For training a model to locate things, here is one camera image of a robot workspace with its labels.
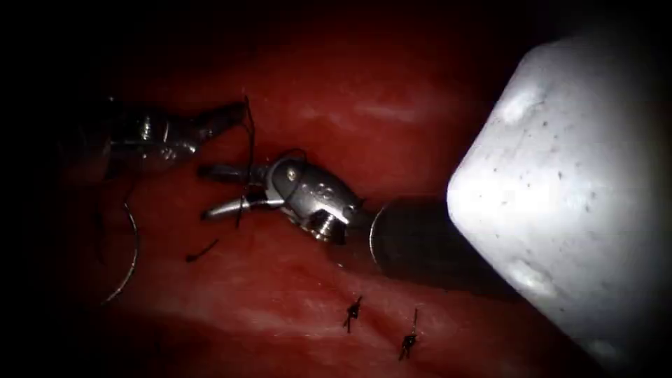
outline metal jaw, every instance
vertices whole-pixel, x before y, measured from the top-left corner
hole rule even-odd
[[[199,176],[226,183],[245,183],[245,168],[211,165]],[[342,244],[345,229],[361,207],[361,199],[340,178],[296,157],[283,157],[270,165],[252,166],[250,192],[205,211],[202,219],[220,219],[254,208],[280,209],[290,221],[318,240]]]
[[[232,102],[194,118],[113,98],[83,108],[73,129],[58,137],[61,159],[68,164],[100,157],[105,161],[105,178],[110,179],[124,169],[162,172],[187,160],[208,140],[241,124],[247,103]]]

